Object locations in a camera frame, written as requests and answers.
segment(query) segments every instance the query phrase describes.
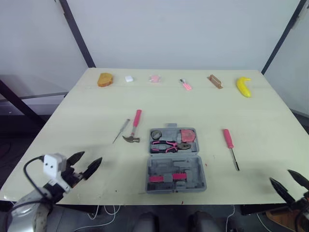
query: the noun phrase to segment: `white backdrop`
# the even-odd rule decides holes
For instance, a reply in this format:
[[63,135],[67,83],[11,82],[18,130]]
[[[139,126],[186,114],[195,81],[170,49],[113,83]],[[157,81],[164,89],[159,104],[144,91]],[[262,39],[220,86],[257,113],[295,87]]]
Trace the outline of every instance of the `white backdrop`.
[[262,70],[298,0],[68,0],[97,67]]
[[289,108],[309,116],[309,10],[307,6],[265,73]]
[[0,0],[0,79],[19,97],[69,91],[86,68],[58,1]]

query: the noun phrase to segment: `pink pliers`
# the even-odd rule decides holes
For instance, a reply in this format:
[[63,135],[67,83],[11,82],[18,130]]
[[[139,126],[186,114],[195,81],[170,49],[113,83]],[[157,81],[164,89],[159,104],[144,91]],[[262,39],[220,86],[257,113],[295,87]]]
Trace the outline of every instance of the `pink pliers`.
[[152,153],[168,153],[168,152],[177,152],[178,149],[180,150],[187,150],[191,147],[190,144],[186,144],[186,143],[177,143],[176,141],[166,141],[166,140],[160,140],[160,141],[153,141],[151,143],[152,145],[157,145],[157,144],[166,144],[166,145],[170,145],[172,147],[169,147],[165,150],[160,150],[157,148],[151,148],[151,152]]

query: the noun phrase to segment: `yellow banana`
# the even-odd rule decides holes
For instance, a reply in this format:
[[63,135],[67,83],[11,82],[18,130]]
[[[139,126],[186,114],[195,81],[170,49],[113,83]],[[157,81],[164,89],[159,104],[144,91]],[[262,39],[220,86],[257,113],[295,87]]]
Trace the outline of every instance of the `yellow banana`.
[[250,78],[242,76],[239,78],[236,82],[237,88],[239,91],[242,93],[243,96],[250,98],[251,97],[251,92],[250,90],[246,87],[245,81],[251,81]]

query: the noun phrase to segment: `small screwdriver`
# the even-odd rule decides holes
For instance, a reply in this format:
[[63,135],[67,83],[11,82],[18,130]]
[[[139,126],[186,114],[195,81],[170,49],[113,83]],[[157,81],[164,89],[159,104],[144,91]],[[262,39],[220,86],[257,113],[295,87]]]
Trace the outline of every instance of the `small screwdriver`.
[[126,126],[128,125],[130,119],[127,118],[127,120],[125,121],[124,125],[122,126],[122,128],[120,129],[119,133],[117,134],[116,138],[114,139],[114,141],[112,143],[114,143],[116,141],[116,139],[118,138],[118,136],[120,135],[121,132],[124,131],[124,129],[126,128]]
[[228,131],[228,129],[223,130],[223,135],[224,135],[225,141],[227,143],[227,147],[232,150],[233,160],[234,160],[234,163],[235,163],[236,170],[239,171],[239,166],[237,164],[237,161],[236,161],[236,158],[235,158],[235,155],[234,155],[234,151],[233,151],[234,145],[233,145],[232,138],[231,138],[231,135],[230,135],[230,132]]

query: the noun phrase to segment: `hammer head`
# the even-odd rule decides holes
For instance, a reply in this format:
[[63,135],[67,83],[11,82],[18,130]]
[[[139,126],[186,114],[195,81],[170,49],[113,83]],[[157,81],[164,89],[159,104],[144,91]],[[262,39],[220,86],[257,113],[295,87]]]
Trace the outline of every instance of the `hammer head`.
[[133,136],[130,136],[130,137],[124,137],[122,136],[124,140],[126,140],[127,142],[129,143],[139,143],[140,142],[140,138],[134,138]]

